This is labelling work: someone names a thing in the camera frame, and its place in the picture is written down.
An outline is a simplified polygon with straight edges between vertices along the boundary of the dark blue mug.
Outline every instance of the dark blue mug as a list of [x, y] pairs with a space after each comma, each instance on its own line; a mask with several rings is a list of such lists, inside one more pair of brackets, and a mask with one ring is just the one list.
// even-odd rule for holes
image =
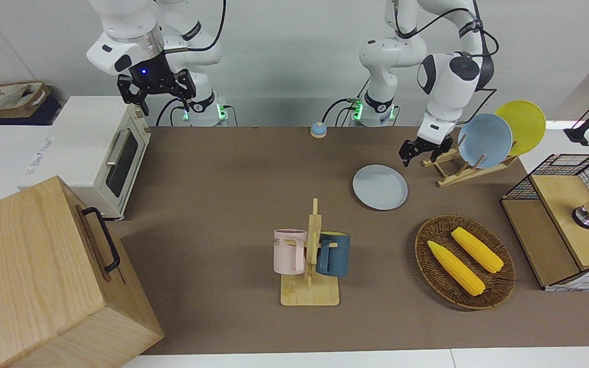
[[347, 233], [338, 231], [322, 231], [320, 233], [320, 249], [318, 249], [318, 264], [315, 270], [318, 274], [330, 277], [343, 277], [349, 268], [349, 241]]

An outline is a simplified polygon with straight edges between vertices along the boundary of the brown table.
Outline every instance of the brown table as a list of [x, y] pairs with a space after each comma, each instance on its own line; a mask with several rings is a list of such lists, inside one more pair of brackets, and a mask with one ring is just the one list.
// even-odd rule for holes
[[[500, 205], [522, 166], [439, 189], [435, 169], [397, 156], [415, 132], [155, 129], [126, 220], [110, 224], [166, 335], [147, 354], [589, 345], [589, 293], [541, 291]], [[371, 164], [404, 176], [401, 207], [377, 212], [353, 195], [353, 175]], [[324, 229], [351, 233], [341, 304], [281, 307], [272, 231], [306, 228], [313, 197]], [[505, 303], [464, 312], [428, 287], [414, 238], [440, 214], [471, 217], [508, 246], [517, 284]]]

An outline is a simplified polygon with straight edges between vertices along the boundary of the woven tray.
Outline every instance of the woven tray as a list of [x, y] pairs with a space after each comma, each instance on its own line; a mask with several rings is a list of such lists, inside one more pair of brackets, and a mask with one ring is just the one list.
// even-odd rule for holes
[[[488, 245], [503, 261], [503, 268], [491, 274], [479, 265], [452, 237], [451, 231], [458, 226], [472, 233]], [[451, 251], [467, 265], [486, 284], [486, 291], [479, 296], [471, 296], [454, 280], [435, 259], [427, 241], [433, 240]], [[501, 240], [483, 225], [468, 217], [441, 215], [424, 223], [415, 238], [415, 257], [419, 270], [428, 284], [445, 299], [468, 309], [486, 309], [497, 307], [512, 293], [515, 286], [515, 266], [512, 258]]]

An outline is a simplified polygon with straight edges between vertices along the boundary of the corn cob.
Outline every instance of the corn cob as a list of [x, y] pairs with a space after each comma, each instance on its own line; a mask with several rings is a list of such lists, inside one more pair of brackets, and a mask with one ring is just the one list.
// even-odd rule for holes
[[431, 240], [428, 241], [428, 247], [430, 247], [433, 256], [440, 262], [440, 265], [469, 295], [477, 296], [483, 293], [486, 289], [486, 284], [472, 270], [465, 266], [465, 263], [462, 263], [460, 259], [454, 256], [449, 249]]
[[503, 267], [503, 261], [499, 258], [488, 245], [483, 244], [481, 240], [477, 239], [476, 236], [470, 234], [467, 230], [462, 227], [456, 228], [451, 232], [454, 240], [460, 244], [467, 253], [474, 258], [475, 261], [479, 262], [483, 268], [494, 274], [501, 270]]

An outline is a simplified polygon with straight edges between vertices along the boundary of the oven window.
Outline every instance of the oven window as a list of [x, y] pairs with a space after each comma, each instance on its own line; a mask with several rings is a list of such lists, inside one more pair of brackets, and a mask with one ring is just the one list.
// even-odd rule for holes
[[133, 133], [130, 132], [130, 129], [127, 130], [129, 130], [129, 138], [122, 150], [120, 160], [116, 166], [110, 168], [108, 171], [108, 177], [106, 177], [106, 186], [110, 188], [110, 191], [112, 191], [117, 198], [120, 198], [122, 188], [126, 182], [126, 177], [129, 174], [129, 170], [131, 170], [131, 165], [133, 165], [135, 153], [138, 151], [138, 141], [133, 136]]

